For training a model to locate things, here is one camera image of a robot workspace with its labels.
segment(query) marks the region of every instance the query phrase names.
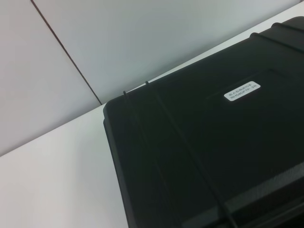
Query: panel seam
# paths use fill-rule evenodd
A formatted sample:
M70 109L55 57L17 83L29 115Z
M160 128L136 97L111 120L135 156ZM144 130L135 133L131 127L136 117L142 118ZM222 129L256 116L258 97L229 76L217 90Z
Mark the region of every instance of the panel seam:
M35 4L34 0L30 0L30 1L33 4L33 6L35 7L35 9L37 10L37 12L39 13L39 15L41 16L41 18L43 19L43 21L45 22L45 24L47 25L47 27L49 28L49 30L54 35L54 37L56 38L56 40L58 41L58 43L60 44L60 46L62 47L62 49L64 50L64 52L68 56L68 58L71 60L71 62L73 63L74 67L77 69L77 71L79 72L79 74L81 75L81 77L83 78L83 80L85 81L85 83L87 84L87 86L90 88L90 90L94 94L95 98L98 100L98 102L100 103L100 105L102 105L101 101L99 100L98 96L96 95L96 93L94 92L94 90L92 89L92 87L90 86L90 84L88 83L87 79L81 73L80 69L78 68L78 66L76 65L76 63L74 62L74 60L72 59L72 57L70 56L70 54L67 52L65 46L62 44L62 42L60 41L60 39L58 38L58 36L54 32L54 30L52 29L52 27L50 26L50 24L48 23L48 21L45 19L45 17L43 16L43 14L41 13L41 11L39 10L38 6Z

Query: black case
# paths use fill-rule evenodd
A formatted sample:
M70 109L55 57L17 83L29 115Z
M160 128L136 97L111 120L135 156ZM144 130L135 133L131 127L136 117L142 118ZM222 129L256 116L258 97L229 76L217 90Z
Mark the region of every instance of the black case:
M130 228L304 227L304 17L124 93L104 116Z

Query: white table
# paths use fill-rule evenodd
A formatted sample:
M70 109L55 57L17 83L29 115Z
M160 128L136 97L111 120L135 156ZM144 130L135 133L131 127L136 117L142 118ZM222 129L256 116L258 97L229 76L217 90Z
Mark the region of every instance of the white table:
M304 16L304 2L159 77L296 16ZM0 227L128 227L103 126L103 108L0 157Z

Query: white wall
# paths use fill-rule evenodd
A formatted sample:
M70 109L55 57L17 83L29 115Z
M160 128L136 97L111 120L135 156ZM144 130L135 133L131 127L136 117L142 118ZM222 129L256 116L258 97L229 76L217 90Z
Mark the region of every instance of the white wall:
M102 102L299 0L34 0Z
M29 0L0 2L0 155L99 106Z

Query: white label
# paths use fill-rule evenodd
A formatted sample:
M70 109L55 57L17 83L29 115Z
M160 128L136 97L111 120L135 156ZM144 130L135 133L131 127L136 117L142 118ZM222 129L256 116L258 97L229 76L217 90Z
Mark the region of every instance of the white label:
M240 86L239 88L236 88L236 89L230 91L229 93L226 93L224 95L224 97L226 97L229 101L235 101L235 100L239 99L240 97L243 97L246 94L249 94L252 91L255 91L259 87L261 87L261 86L255 82L248 82L248 83Z

